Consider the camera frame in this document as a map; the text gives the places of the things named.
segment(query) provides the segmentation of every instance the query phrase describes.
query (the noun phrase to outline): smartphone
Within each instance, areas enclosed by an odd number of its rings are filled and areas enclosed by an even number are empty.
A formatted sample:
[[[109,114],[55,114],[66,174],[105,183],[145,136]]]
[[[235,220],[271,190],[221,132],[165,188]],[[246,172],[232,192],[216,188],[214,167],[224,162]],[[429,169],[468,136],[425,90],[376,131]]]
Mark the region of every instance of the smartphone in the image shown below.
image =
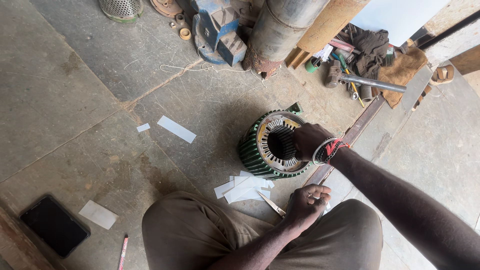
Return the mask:
[[[90,232],[50,195],[41,198],[19,218],[61,258],[68,257],[90,236]]]

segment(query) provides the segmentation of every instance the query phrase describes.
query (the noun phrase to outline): rusty cylinder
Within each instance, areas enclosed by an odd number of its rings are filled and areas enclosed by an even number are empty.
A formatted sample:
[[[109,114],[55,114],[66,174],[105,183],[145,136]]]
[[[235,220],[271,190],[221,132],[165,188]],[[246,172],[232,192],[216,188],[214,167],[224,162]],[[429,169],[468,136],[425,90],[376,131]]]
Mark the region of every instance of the rusty cylinder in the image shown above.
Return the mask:
[[[313,24],[329,0],[265,0],[242,63],[267,79]]]
[[[297,68],[323,49],[368,2],[370,0],[331,0],[288,55],[287,67]]]

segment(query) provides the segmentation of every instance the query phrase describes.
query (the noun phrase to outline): knee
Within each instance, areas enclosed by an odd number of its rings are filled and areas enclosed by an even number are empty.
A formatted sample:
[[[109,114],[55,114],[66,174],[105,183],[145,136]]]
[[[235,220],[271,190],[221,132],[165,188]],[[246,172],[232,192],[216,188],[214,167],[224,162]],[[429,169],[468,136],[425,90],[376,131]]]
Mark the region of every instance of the knee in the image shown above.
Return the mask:
[[[382,224],[377,212],[368,205],[355,199],[349,199],[340,203],[337,207],[342,215],[349,216],[350,222],[362,231],[381,231]]]
[[[142,223],[149,219],[158,219],[167,212],[176,212],[176,208],[182,207],[184,200],[190,200],[193,194],[184,191],[175,191],[161,197],[154,202],[145,212]]]

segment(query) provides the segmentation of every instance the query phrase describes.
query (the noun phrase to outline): dark cloth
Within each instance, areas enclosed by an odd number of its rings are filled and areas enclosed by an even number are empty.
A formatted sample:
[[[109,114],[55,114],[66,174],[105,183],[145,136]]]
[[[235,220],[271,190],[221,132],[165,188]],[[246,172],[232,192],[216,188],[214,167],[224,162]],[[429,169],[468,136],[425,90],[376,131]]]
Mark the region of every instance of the dark cloth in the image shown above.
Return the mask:
[[[354,39],[354,45],[361,51],[357,59],[357,70],[360,76],[376,80],[380,65],[387,55],[388,32],[385,30],[363,31]]]
[[[142,221],[150,270],[205,270],[273,225],[202,196],[174,192],[155,202]],[[272,261],[271,270],[377,270],[382,225],[354,199],[319,218]]]

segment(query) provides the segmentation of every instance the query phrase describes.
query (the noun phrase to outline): silver bangle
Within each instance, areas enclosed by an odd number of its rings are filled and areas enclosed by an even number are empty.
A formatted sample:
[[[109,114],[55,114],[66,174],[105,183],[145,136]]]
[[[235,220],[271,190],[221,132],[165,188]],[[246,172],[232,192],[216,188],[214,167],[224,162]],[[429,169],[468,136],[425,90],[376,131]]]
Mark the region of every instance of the silver bangle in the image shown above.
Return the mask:
[[[315,165],[324,165],[325,162],[315,162],[315,156],[317,155],[317,152],[318,150],[320,150],[320,148],[322,148],[324,145],[326,145],[327,143],[329,142],[332,142],[332,141],[335,141],[337,140],[338,138],[331,138],[331,139],[327,139],[325,140],[324,142],[322,142],[322,144],[320,144],[320,146],[315,150],[315,152],[313,153],[313,156],[312,156],[312,162],[315,164]]]

